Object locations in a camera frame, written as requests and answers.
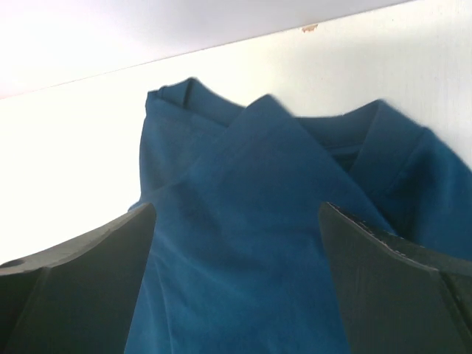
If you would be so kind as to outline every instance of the blue shirt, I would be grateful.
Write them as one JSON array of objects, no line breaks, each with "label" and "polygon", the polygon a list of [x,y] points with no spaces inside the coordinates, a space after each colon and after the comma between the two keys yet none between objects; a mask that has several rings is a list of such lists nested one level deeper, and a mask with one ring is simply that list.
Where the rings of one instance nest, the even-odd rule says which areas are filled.
[{"label": "blue shirt", "polygon": [[157,222],[127,353],[349,353],[322,201],[472,260],[472,173],[383,101],[295,118],[189,79],[146,111],[138,204]]}]

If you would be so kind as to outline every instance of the black plastic piece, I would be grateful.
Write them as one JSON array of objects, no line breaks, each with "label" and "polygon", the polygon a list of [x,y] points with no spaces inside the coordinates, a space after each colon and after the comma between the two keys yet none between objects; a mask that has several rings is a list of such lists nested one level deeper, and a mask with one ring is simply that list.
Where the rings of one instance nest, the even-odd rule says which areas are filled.
[{"label": "black plastic piece", "polygon": [[322,205],[319,221],[353,354],[472,353],[472,263],[370,228],[332,204]]},{"label": "black plastic piece", "polygon": [[123,353],[156,213],[0,265],[0,353]]}]

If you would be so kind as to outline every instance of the teal fabric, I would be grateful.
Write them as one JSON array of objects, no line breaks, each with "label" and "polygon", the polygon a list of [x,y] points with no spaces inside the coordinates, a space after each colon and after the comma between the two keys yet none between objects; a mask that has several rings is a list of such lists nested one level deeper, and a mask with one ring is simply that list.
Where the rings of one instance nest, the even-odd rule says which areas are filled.
[{"label": "teal fabric", "polygon": [[137,205],[157,223],[127,353],[348,353],[323,201],[472,260],[472,173],[383,101],[296,118],[189,79],[146,111]]}]

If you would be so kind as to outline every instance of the white wall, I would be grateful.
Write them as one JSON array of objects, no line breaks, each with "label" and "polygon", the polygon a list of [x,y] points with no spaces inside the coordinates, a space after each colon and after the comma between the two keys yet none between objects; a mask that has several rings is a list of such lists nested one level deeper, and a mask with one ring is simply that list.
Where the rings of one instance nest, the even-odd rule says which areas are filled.
[{"label": "white wall", "polygon": [[146,92],[189,76],[302,115],[383,97],[472,165],[472,2],[413,1],[0,100],[0,263],[125,212]]},{"label": "white wall", "polygon": [[0,98],[405,0],[1,0]]}]

